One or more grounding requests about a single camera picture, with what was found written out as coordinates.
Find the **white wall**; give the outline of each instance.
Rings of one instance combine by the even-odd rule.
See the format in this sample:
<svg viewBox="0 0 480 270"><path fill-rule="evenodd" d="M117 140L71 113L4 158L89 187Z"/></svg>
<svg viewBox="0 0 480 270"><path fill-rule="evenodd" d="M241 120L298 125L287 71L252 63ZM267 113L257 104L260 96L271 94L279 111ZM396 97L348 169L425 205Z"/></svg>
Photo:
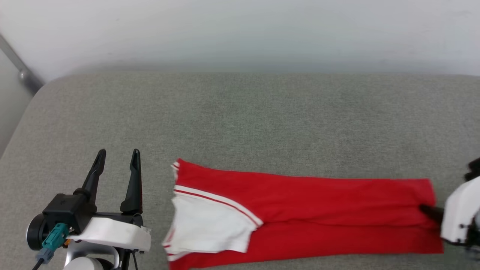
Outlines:
<svg viewBox="0 0 480 270"><path fill-rule="evenodd" d="M0 50L0 158L31 99L17 68Z"/></svg>
<svg viewBox="0 0 480 270"><path fill-rule="evenodd" d="M43 80L96 70L480 75L478 0L0 0Z"/></svg>

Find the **red fabric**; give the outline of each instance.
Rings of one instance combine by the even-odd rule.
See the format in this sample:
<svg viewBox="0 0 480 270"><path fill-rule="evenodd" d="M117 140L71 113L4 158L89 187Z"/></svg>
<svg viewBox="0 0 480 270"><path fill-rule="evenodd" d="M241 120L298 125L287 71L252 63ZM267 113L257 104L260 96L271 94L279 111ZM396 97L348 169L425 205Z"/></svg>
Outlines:
<svg viewBox="0 0 480 270"><path fill-rule="evenodd" d="M428 179L328 179L220 171L178 160L177 185L234 200L264 224L247 253L192 253L172 270L337 254L442 253Z"/></svg>

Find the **red pants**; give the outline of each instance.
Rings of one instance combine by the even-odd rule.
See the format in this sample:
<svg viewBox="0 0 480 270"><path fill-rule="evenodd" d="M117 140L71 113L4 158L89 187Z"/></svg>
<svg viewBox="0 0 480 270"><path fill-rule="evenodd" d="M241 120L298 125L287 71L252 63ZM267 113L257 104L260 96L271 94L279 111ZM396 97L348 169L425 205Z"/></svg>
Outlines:
<svg viewBox="0 0 480 270"><path fill-rule="evenodd" d="M438 225L419 210L420 204L435 205L428 179L290 177L219 171L183 160L174 166L178 174L175 194L202 204L178 204L190 210L176 217L164 241L172 270L337 254L443 252ZM210 206L226 211L220 215L226 218L210 215ZM203 223L203 216L212 220ZM235 226L222 223L234 219L239 220L233 224L245 230L236 228L241 233L227 237L215 233L216 226L218 233L228 228L233 231ZM229 243L225 251L218 250L218 245L193 243L212 239L223 246L223 242L236 241L232 235L237 234L242 235L240 242L246 239L246 250L241 243ZM179 247L174 254L170 245Z"/></svg>

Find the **white stripe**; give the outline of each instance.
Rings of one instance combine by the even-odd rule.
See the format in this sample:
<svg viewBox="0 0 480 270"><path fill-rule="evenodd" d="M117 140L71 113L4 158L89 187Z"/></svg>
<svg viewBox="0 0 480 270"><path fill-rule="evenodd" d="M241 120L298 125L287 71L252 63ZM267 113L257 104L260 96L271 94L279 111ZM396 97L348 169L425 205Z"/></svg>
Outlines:
<svg viewBox="0 0 480 270"><path fill-rule="evenodd" d="M174 254L174 255L167 255L167 260L168 261L175 261L175 260L178 260L180 259L181 257L187 255L187 254L190 254L191 252L187 252L187 251L183 251L183 252L180 252L178 254Z"/></svg>
<svg viewBox="0 0 480 270"><path fill-rule="evenodd" d="M227 204L237 208L238 210L244 212L247 216L249 216L252 220L254 220L258 224L258 225L257 224L255 225L256 227L260 227L263 224L263 221L260 218L258 218L257 216L255 216L252 212L250 212L250 210L246 209L243 205L241 205L238 202L236 202L234 200L231 200L229 198L225 198L223 196L215 195L213 193L205 192L205 191L202 191L202 190L199 190L199 189L189 188L189 187L182 186L182 185L175 185L174 189L177 189L177 190L180 190L180 191L185 191L185 192L190 192L190 193L193 193L193 194L202 195L202 196L205 196L205 197L217 200L217 201L227 203ZM183 196L188 195L188 194L185 194L185 193L178 193L178 192L175 192L175 193L178 194L178 195L183 195Z"/></svg>

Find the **gray couch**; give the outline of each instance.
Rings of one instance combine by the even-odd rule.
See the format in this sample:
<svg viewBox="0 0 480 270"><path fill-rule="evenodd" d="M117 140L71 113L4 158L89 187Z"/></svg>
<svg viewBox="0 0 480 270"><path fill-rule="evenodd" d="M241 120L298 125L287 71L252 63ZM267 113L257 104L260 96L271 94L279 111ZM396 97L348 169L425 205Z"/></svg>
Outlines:
<svg viewBox="0 0 480 270"><path fill-rule="evenodd" d="M140 149L152 249L140 270L167 269L161 241L174 209L170 164L285 175L432 180L438 205L480 156L480 78L434 75L75 75L43 87L0 160L0 268L31 269L30 219L79 187L107 150L96 204L118 211ZM64 250L41 269L60 270ZM444 255L347 255L222 266L228 270L478 269Z"/></svg>

